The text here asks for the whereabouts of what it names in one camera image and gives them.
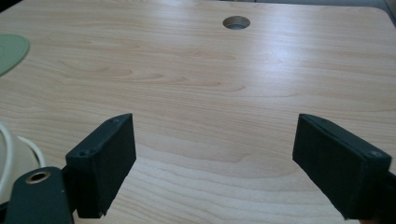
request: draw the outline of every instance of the grommet hole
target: grommet hole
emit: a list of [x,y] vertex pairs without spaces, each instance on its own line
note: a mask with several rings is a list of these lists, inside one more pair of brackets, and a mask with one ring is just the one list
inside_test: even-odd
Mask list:
[[246,17],[231,16],[223,21],[223,25],[230,30],[243,30],[250,25],[250,20]]

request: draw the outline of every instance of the clamp jaw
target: clamp jaw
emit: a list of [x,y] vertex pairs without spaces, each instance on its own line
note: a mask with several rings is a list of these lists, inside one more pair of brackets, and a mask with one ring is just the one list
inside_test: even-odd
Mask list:
[[62,170],[44,167],[18,178],[0,221],[69,224],[75,210],[79,217],[100,218],[135,160],[132,114],[108,119],[67,153]]

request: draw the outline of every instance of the wooden tabletop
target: wooden tabletop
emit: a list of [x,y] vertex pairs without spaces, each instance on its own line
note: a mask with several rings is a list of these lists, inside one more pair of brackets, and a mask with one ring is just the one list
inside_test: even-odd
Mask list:
[[0,77],[0,121],[49,165],[134,114],[132,171],[106,217],[77,223],[345,223],[291,159],[300,113],[396,156],[396,32],[379,9],[26,0],[0,33],[31,43]]

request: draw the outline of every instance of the black bracket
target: black bracket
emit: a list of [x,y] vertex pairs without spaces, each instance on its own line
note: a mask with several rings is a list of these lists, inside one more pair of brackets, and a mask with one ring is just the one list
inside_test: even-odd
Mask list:
[[345,219],[396,223],[396,177],[386,152],[329,120],[302,114],[293,160]]
[[66,155],[60,170],[45,167],[22,175],[1,205],[6,223],[74,223],[100,218],[117,196],[136,160],[132,114],[109,119]]

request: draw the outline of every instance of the green mat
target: green mat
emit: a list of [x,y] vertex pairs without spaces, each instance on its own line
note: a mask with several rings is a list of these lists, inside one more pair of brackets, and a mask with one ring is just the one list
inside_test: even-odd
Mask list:
[[0,35],[0,76],[22,61],[29,51],[29,41],[20,35]]

